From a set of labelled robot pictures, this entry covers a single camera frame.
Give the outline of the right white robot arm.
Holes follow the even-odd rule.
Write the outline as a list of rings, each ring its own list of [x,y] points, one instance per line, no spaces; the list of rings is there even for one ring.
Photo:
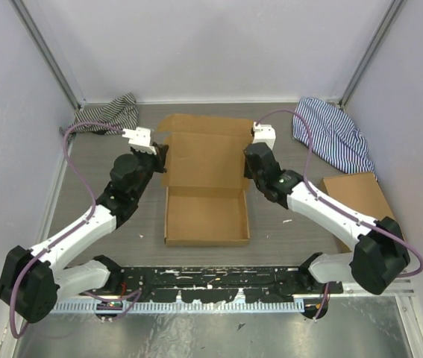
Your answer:
[[[358,213],[319,191],[302,175],[283,170],[264,142],[244,150],[245,176],[268,201],[301,214],[349,247],[345,254],[315,253],[298,268],[302,289],[317,294],[330,282],[353,282],[379,295],[410,264],[398,223]]]

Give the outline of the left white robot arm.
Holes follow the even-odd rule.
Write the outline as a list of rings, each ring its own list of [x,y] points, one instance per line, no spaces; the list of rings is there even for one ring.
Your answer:
[[[75,222],[53,237],[25,249],[11,249],[0,277],[0,299],[11,318],[20,315],[33,324],[44,319],[63,299],[98,289],[117,294],[122,268],[104,255],[70,267],[91,244],[121,227],[136,212],[153,174],[166,172],[169,147],[153,143],[150,152],[132,148],[116,158],[110,181],[93,205]]]

